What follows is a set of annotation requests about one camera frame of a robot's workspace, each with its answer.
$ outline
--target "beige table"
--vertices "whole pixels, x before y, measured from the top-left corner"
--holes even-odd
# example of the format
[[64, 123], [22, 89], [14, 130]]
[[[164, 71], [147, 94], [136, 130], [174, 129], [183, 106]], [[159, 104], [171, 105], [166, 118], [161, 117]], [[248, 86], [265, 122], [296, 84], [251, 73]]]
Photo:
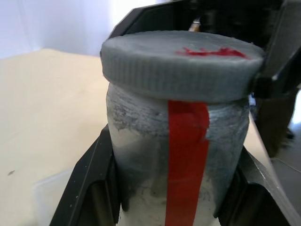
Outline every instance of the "beige table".
[[[107, 86], [98, 57], [45, 49], [0, 61], [0, 226], [37, 225], [33, 185], [72, 169], [97, 138]], [[272, 170], [253, 122], [245, 145]]]

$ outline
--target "gray lid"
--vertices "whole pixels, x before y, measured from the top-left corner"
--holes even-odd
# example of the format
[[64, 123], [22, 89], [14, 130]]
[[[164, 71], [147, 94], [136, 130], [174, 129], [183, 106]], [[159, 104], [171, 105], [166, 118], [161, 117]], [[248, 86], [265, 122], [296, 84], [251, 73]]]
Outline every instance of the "gray lid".
[[[191, 56], [230, 48], [239, 56]], [[103, 43], [103, 74], [111, 83], [151, 97], [204, 101], [231, 101], [246, 97], [263, 63], [261, 48], [217, 34], [187, 31], [142, 32]]]

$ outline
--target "red tape strip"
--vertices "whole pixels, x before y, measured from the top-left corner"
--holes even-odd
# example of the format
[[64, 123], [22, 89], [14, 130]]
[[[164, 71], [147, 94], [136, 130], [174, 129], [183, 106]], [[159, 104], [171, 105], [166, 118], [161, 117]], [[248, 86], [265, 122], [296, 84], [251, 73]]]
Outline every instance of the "red tape strip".
[[208, 153], [204, 103], [168, 101], [169, 166], [165, 226], [192, 226]]

